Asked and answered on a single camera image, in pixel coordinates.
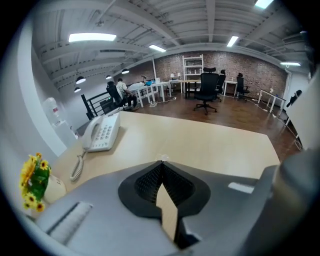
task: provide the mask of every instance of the cable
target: cable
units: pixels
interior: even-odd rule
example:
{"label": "cable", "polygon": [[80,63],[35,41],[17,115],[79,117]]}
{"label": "cable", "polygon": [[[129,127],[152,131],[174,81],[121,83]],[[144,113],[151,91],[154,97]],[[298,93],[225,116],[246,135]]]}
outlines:
{"label": "cable", "polygon": [[150,102],[150,108],[154,108],[154,107],[156,107],[159,103],[164,103],[164,102],[172,102],[172,101],[175,101],[177,99],[177,97],[173,97],[173,98],[170,98],[170,99],[168,99],[168,100],[165,100],[165,101],[160,101],[160,102],[157,102],[157,101],[155,101],[155,102]]}
{"label": "cable", "polygon": [[[253,102],[253,101],[251,101],[251,100],[249,100],[249,99],[247,99],[247,101],[253,103],[253,104],[256,105],[259,109],[265,111],[265,109],[263,109],[262,107],[260,107],[260,106],[258,105],[258,103],[255,103],[255,102]],[[280,119],[279,117],[277,117],[276,114],[274,114],[274,111],[273,111],[273,110],[272,110],[271,113],[273,114],[273,116],[274,116],[276,119],[278,119],[281,123],[283,123],[283,125],[284,125],[286,128],[288,128],[288,130],[293,134],[293,136],[295,137],[294,144],[296,145],[296,147],[298,148],[299,151],[302,151],[302,150],[303,150],[303,146],[302,146],[302,144],[300,143],[300,141],[297,139],[297,135],[295,135],[295,133],[285,124],[285,122],[284,122],[282,119]]]}
{"label": "cable", "polygon": [[75,182],[77,179],[79,179],[79,177],[80,177],[80,175],[82,173],[82,169],[84,167],[84,156],[85,156],[85,154],[86,154],[86,150],[84,149],[81,154],[77,155],[78,161],[75,164],[72,172],[70,173],[70,180],[72,182]]}

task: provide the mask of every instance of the brick wall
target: brick wall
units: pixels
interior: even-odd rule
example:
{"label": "brick wall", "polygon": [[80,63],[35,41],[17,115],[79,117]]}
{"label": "brick wall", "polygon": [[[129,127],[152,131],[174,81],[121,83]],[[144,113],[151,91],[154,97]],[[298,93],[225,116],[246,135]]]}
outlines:
{"label": "brick wall", "polygon": [[[170,79],[170,74],[177,75],[181,73],[183,77],[183,60],[184,57],[195,57],[203,54],[204,66],[207,68],[216,67],[216,72],[220,73],[221,70],[226,70],[226,80],[237,80],[238,73],[243,74],[244,85],[250,86],[248,94],[249,97],[257,98],[257,93],[260,89],[269,91],[273,88],[273,93],[283,96],[286,88],[287,73],[283,69],[248,55],[224,52],[224,51],[193,51],[173,54],[170,56],[158,58],[154,60],[156,75],[162,81]],[[148,79],[154,78],[153,65],[151,61],[143,63],[130,69],[130,73],[126,75],[116,76],[115,79],[122,77],[125,83],[132,84],[141,81],[141,75],[145,75]],[[190,79],[198,79],[199,76],[189,76]],[[227,87],[227,93],[234,92],[235,87],[230,85]]]}

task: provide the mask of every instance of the ceiling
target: ceiling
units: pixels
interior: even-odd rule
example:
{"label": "ceiling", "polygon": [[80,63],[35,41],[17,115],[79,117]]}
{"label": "ceiling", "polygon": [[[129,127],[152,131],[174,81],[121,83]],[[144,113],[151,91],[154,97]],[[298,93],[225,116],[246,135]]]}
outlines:
{"label": "ceiling", "polygon": [[[269,62],[308,66],[301,25],[275,0],[48,0],[35,8],[33,47],[57,88],[77,76],[116,75],[151,57],[226,50]],[[69,43],[73,33],[108,33],[109,41]],[[231,36],[236,44],[226,49]],[[149,48],[165,48],[166,53]]]}

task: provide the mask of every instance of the black office chair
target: black office chair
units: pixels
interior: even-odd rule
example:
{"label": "black office chair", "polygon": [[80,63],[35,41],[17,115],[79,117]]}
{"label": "black office chair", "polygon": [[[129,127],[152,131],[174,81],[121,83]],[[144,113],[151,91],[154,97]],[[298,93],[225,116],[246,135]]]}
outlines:
{"label": "black office chair", "polygon": [[218,89],[217,93],[218,94],[222,94],[223,93],[223,87],[224,87],[224,82],[226,80],[226,70],[223,69],[221,70],[221,75],[219,75],[219,80],[218,80],[218,83],[216,84],[216,88]]}
{"label": "black office chair", "polygon": [[106,91],[109,93],[109,95],[114,99],[114,104],[117,108],[123,107],[126,105],[126,98],[123,99],[118,93],[117,87],[113,81],[109,81],[108,86],[106,87]]}
{"label": "black office chair", "polygon": [[196,107],[193,109],[195,111],[196,109],[204,108],[205,115],[208,115],[208,110],[213,109],[214,112],[217,112],[217,109],[214,107],[211,107],[207,102],[212,102],[217,98],[217,82],[219,79],[219,75],[217,73],[212,73],[216,71],[216,68],[203,68],[204,72],[208,73],[202,73],[201,74],[201,88],[199,92],[195,92],[194,98],[200,101],[203,101],[203,104],[197,104]]}
{"label": "black office chair", "polygon": [[248,87],[250,86],[246,85],[245,86],[246,88],[244,89],[244,78],[243,78],[243,74],[241,73],[239,73],[238,76],[236,77],[236,81],[237,81],[236,91],[239,93],[239,96],[237,97],[237,99],[238,100],[244,99],[244,101],[246,102],[247,99],[245,98],[245,94],[250,93],[250,91],[248,91]]}

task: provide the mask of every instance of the coiled phone cord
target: coiled phone cord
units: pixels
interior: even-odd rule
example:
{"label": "coiled phone cord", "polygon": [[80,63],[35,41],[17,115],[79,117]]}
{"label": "coiled phone cord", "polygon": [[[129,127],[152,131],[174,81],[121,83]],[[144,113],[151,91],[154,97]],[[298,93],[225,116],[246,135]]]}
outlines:
{"label": "coiled phone cord", "polygon": [[72,182],[79,179],[79,177],[82,173],[82,169],[84,167],[84,158],[83,157],[85,156],[85,154],[86,154],[86,150],[84,149],[81,154],[77,155],[78,161],[77,161],[76,165],[74,166],[72,172],[70,173],[70,180]]}

